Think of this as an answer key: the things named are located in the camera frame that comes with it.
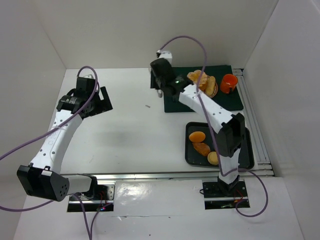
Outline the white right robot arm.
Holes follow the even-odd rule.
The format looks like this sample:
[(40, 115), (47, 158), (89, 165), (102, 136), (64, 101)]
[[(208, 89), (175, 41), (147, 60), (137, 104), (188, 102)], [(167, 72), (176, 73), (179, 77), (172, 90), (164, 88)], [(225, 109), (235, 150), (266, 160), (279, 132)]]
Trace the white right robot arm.
[(150, 68), (155, 83), (165, 95), (176, 98), (207, 120), (218, 158), (217, 185), (224, 194), (230, 193), (240, 179), (239, 155), (246, 133), (244, 116), (224, 109), (187, 77), (177, 76), (167, 59), (152, 61)]

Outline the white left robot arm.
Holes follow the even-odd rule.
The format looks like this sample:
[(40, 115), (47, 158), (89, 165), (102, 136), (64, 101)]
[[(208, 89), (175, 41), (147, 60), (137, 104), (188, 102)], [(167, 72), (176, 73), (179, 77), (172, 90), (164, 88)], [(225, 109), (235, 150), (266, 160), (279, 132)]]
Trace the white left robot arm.
[(68, 146), (83, 120), (113, 109), (107, 89), (94, 91), (95, 80), (78, 77), (76, 87), (62, 96), (48, 135), (29, 165), (21, 165), (17, 177), (27, 195), (60, 202), (67, 195), (82, 193), (88, 199), (98, 194), (98, 180), (89, 174), (61, 175)]

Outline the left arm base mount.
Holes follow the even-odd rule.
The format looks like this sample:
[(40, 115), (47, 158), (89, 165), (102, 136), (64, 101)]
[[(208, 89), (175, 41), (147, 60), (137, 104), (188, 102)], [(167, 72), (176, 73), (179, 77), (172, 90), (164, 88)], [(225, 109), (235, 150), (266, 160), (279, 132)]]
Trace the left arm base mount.
[(68, 213), (79, 213), (84, 210), (89, 213), (96, 211), (112, 212), (116, 184), (112, 181), (99, 181), (96, 177), (78, 176), (69, 181)]

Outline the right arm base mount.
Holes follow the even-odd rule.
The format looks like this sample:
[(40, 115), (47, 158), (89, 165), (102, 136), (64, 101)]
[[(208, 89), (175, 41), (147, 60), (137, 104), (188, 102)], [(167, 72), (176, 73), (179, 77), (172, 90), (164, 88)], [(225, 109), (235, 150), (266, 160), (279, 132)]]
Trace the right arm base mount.
[(204, 197), (206, 210), (234, 209), (236, 204), (238, 208), (250, 207), (246, 184), (243, 180), (239, 181), (229, 193), (223, 193), (215, 181), (203, 182), (199, 193)]

